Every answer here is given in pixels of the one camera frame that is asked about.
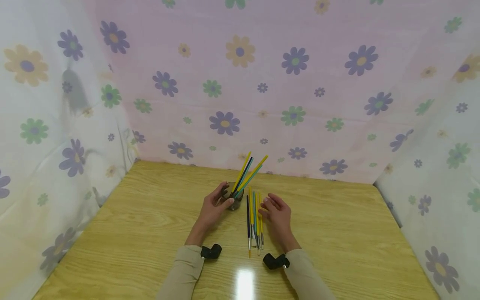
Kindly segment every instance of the beige sleeve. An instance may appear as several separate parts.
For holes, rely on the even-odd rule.
[[[297,292],[299,300],[331,300],[335,299],[328,286],[313,267],[307,253],[295,249],[286,254],[290,267],[285,269],[290,284]]]
[[[157,300],[190,300],[197,283],[204,260],[200,256],[202,248],[198,246],[182,246],[177,251],[173,266],[163,281]]]

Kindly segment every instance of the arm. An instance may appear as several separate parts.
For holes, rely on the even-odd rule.
[[[222,182],[204,198],[198,219],[193,225],[185,245],[178,249],[173,266],[156,299],[187,300],[192,298],[193,289],[204,266],[204,260],[200,253],[205,237],[210,228],[220,219],[222,212],[233,203],[233,199],[228,199],[221,205],[215,206],[227,187],[227,183]]]
[[[268,194],[268,198],[264,199],[261,207],[264,210],[259,209],[259,213],[270,221],[271,234],[279,242],[288,261],[290,261],[290,267],[285,269],[285,274],[297,292],[299,299],[335,299],[335,296],[314,269],[307,253],[302,250],[292,233],[290,207],[275,194]]]

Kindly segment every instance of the wood grain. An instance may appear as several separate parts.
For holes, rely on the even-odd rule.
[[[237,174],[135,163],[34,299],[153,299],[203,197]],[[251,185],[290,205],[299,243],[338,299],[438,298],[373,186],[268,174]],[[279,255],[268,237],[261,256],[248,258],[244,203],[224,214],[205,241],[214,243],[223,251],[205,262],[193,299],[251,299],[250,288],[255,299],[296,298],[284,273],[262,263]]]

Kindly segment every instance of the left hand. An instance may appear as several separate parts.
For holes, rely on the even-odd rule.
[[[229,198],[225,200],[222,204],[215,206],[215,204],[222,196],[224,189],[226,189],[227,187],[227,182],[224,181],[220,183],[213,192],[211,192],[204,198],[204,204],[202,205],[200,214],[198,215],[197,221],[195,222],[192,230],[190,231],[190,235],[188,235],[188,238],[185,241],[185,245],[197,245],[201,247],[205,240],[207,232],[220,219],[223,211],[225,211],[227,208],[230,207],[230,205],[232,205],[234,200],[233,198]]]

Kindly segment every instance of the hand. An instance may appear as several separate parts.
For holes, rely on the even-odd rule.
[[[188,235],[185,245],[197,245],[201,247],[204,243],[205,237],[212,226],[220,219],[223,211],[225,211],[233,203],[233,198],[225,200],[222,204],[215,206],[220,197],[226,193],[228,187],[227,182],[224,181],[217,186],[217,188],[204,198],[204,204],[200,210],[197,221],[192,227]]]
[[[268,194],[258,212],[271,224],[270,231],[274,239],[280,244],[284,253],[294,249],[301,249],[290,228],[290,207],[275,194]]]

